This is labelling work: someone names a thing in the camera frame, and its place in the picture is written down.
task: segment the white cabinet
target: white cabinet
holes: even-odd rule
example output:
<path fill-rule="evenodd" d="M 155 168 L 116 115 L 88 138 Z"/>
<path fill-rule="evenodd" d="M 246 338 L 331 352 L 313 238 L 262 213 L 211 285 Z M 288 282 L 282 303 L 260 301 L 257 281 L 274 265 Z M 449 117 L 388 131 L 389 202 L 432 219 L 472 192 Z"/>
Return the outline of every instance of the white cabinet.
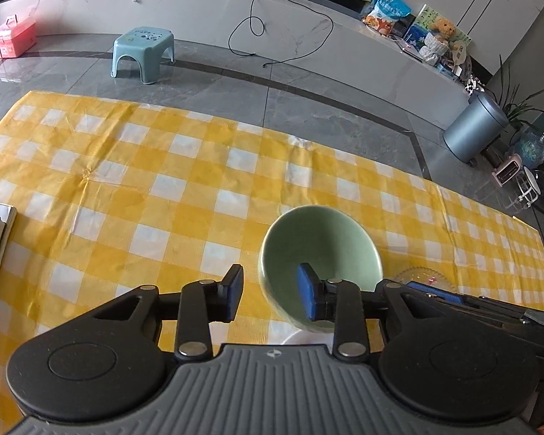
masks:
<path fill-rule="evenodd" d="M 473 41 L 469 53 L 494 74 L 499 56 L 503 60 L 510 56 L 543 7 L 544 0 L 489 0 L 477 17 L 468 12 L 464 20 L 467 24 L 473 21 L 471 29 L 460 28 Z"/>

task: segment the toolbox handle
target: toolbox handle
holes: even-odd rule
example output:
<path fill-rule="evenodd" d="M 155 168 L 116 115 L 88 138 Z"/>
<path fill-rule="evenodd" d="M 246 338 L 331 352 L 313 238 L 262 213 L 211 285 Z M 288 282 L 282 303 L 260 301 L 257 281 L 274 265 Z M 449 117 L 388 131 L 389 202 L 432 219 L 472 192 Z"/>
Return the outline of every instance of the toolbox handle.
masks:
<path fill-rule="evenodd" d="M 6 20 L 6 26 L 16 26 L 18 24 L 18 18 L 16 14 L 13 14 L 12 16 L 8 16 L 8 19 Z"/>

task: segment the tablecloth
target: tablecloth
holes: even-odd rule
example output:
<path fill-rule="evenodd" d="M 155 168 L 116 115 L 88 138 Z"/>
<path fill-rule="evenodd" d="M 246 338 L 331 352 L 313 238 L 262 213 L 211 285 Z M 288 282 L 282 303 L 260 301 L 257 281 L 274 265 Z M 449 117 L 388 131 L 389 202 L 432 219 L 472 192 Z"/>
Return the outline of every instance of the tablecloth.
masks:
<path fill-rule="evenodd" d="M 301 204 L 355 218 L 384 274 L 411 266 L 459 290 L 544 310 L 538 232 L 387 165 L 197 112 L 32 91 L 0 121 L 0 202 L 18 209 L 0 269 L 0 431 L 20 414 L 4 379 L 18 345 L 143 283 L 174 292 L 245 270 L 216 345 L 280 343 L 256 262 L 269 225 Z M 175 322 L 160 346 L 173 347 Z"/>

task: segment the power cord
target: power cord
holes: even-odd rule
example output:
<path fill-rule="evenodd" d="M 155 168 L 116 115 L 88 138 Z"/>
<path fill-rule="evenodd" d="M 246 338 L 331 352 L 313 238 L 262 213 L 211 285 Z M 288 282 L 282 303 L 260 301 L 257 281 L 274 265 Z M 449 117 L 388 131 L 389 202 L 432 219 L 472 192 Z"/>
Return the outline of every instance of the power cord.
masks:
<path fill-rule="evenodd" d="M 248 57 L 250 55 L 256 55 L 255 52 L 253 52 L 252 54 L 242 54 L 240 52 L 236 52 L 234 51 L 234 49 L 232 49 L 232 46 L 230 45 L 230 42 L 232 40 L 232 36 L 234 35 L 234 33 L 239 29 L 239 27 L 245 22 L 245 21 L 250 21 L 250 31 L 252 32 L 252 34 L 254 34 L 254 36 L 256 37 L 260 37 L 264 34 L 264 30 L 265 30 L 265 26 L 264 26 L 264 21 L 262 21 L 261 18 L 259 18 L 258 16 L 253 16 L 252 15 L 252 12 L 254 10 L 254 1 L 256 0 L 252 0 L 252 3 L 250 5 L 250 16 L 248 16 L 247 18 L 244 18 L 242 21 L 239 22 L 239 24 L 235 27 L 235 29 L 232 31 L 232 33 L 230 34 L 230 37 L 228 37 L 228 49 L 230 49 L 230 52 L 234 55 L 240 55 L 242 57 Z M 256 34 L 256 32 L 254 31 L 254 28 L 252 27 L 252 20 L 258 20 L 260 21 L 260 24 L 262 25 L 262 32 L 260 34 Z"/>
<path fill-rule="evenodd" d="M 231 48 L 231 39 L 232 39 L 232 36 L 235 34 L 235 32 L 238 30 L 238 28 L 245 22 L 245 21 L 250 21 L 250 31 L 252 32 L 252 34 L 256 37 L 261 37 L 262 35 L 264 35 L 264 31 L 265 31 L 265 25 L 264 25 L 264 21 L 262 21 L 261 18 L 259 18 L 258 16 L 254 16 L 252 14 L 253 12 L 253 9 L 254 9 L 254 1 L 256 0 L 252 0 L 252 3 L 250 5 L 250 16 L 248 16 L 247 18 L 244 18 L 242 21 L 240 21 L 240 23 L 235 27 L 235 29 L 232 31 L 232 33 L 230 34 L 230 37 L 228 38 L 228 49 L 230 49 L 230 52 L 232 52 L 232 54 L 234 55 L 240 55 L 242 57 L 248 57 L 248 56 L 251 56 L 251 55 L 256 55 L 256 53 L 252 53 L 252 54 L 242 54 L 242 53 L 239 53 L 239 52 L 236 52 L 234 51 L 232 48 Z M 320 11 L 316 11 L 315 9 L 312 9 L 302 3 L 299 3 L 297 1 L 293 1 L 293 0 L 286 0 L 286 1 L 289 1 L 293 4 L 296 4 L 296 5 L 299 5 L 299 6 L 302 6 L 303 8 L 306 8 L 306 9 L 309 9 L 310 11 L 312 11 L 313 13 L 316 13 L 316 14 L 320 14 L 321 16 L 324 16 L 325 18 L 328 18 L 328 20 L 331 22 L 331 29 L 330 31 L 328 32 L 328 34 L 326 35 L 326 37 L 324 38 L 324 40 L 322 41 L 322 43 L 314 50 L 312 50 L 311 52 L 305 54 L 305 55 L 300 55 L 298 57 L 291 57 L 289 59 L 285 59 L 285 60 L 280 60 L 280 61 L 277 61 L 277 62 L 266 62 L 262 65 L 263 68 L 265 68 L 267 65 L 274 65 L 276 63 L 286 63 L 286 62 L 290 62 L 291 60 L 298 60 L 298 59 L 302 59 L 302 58 L 305 58 L 305 57 L 308 57 L 309 55 L 312 55 L 314 54 L 316 51 L 318 51 L 318 49 L 320 49 L 324 43 L 326 42 L 326 39 L 328 39 L 328 36 L 331 35 L 332 33 L 332 30 L 335 28 L 335 22 L 332 21 L 332 18 L 328 15 L 328 14 L 325 14 L 323 12 L 320 12 Z M 252 27 L 252 20 L 258 20 L 260 21 L 260 24 L 262 24 L 262 32 L 257 34 L 255 31 L 254 31 L 254 28 Z"/>
<path fill-rule="evenodd" d="M 294 3 L 294 4 L 297 4 L 297 5 L 299 5 L 299 6 L 302 6 L 303 8 L 309 9 L 309 10 L 312 11 L 313 13 L 320 14 L 321 16 L 324 16 L 325 18 L 328 18 L 329 21 L 331 22 L 331 30 L 328 32 L 328 34 L 326 35 L 326 37 L 324 38 L 324 40 L 322 41 L 322 43 L 321 43 L 316 49 L 310 51 L 308 54 L 300 55 L 300 56 L 298 56 L 298 57 L 291 57 L 290 59 L 280 60 L 280 61 L 278 61 L 278 62 L 266 62 L 264 65 L 262 65 L 262 67 L 266 67 L 266 65 L 275 65 L 276 63 L 290 62 L 291 60 L 302 59 L 302 58 L 308 57 L 309 55 L 314 54 L 316 51 L 318 51 L 318 49 L 320 49 L 320 48 L 324 45 L 324 43 L 326 42 L 326 39 L 328 39 L 328 36 L 331 35 L 332 30 L 335 28 L 335 22 L 332 21 L 332 18 L 331 18 L 328 14 L 324 14 L 323 12 L 316 11 L 316 9 L 309 8 L 309 7 L 306 6 L 305 4 L 298 3 L 297 1 L 293 1 L 293 0 L 286 0 L 286 1 L 289 1 L 289 2 L 291 2 L 291 3 Z"/>

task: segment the pink plastic box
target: pink plastic box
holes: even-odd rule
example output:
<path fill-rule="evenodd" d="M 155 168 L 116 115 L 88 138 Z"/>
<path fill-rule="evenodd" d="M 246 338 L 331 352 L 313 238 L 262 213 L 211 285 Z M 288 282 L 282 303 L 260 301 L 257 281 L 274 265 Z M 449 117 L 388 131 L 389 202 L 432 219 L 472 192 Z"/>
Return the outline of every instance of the pink plastic box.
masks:
<path fill-rule="evenodd" d="M 36 21 L 11 16 L 0 26 L 0 58 L 19 57 L 36 44 Z"/>

